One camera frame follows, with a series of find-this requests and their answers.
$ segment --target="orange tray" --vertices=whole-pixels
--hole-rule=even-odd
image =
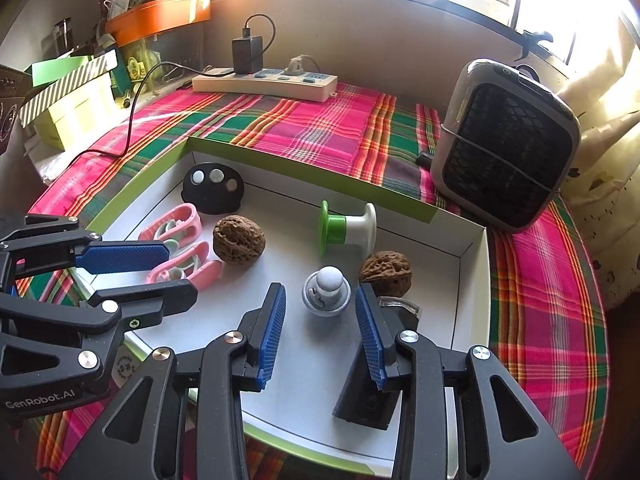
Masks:
[[[171,28],[204,22],[210,17],[210,0],[153,0],[109,20],[104,31],[115,38],[118,46],[125,46]]]

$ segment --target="pink hair clip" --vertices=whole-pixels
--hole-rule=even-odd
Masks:
[[[222,271],[220,260],[209,260],[209,244],[200,241],[175,258],[158,265],[146,277],[146,283],[168,282],[187,279],[198,290],[204,290],[213,283]]]
[[[196,241],[202,234],[202,224],[200,216],[193,204],[185,203],[174,207],[162,218],[144,229],[138,240],[160,240],[167,242],[169,252],[186,247]]]

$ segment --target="power adapter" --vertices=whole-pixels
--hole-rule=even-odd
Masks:
[[[252,36],[249,27],[242,28],[242,38],[231,41],[231,54],[236,74],[254,74],[262,70],[262,36]]]

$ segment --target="green and white spool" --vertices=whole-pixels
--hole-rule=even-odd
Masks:
[[[362,216],[333,215],[327,201],[322,200],[318,234],[321,256],[326,253],[327,244],[359,245],[369,256],[376,245],[376,209],[367,203]]]

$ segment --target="green box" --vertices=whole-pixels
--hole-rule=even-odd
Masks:
[[[70,56],[61,59],[49,59],[33,63],[25,72],[31,74],[33,86],[40,86],[62,79],[76,68],[89,63],[93,58],[93,56]]]

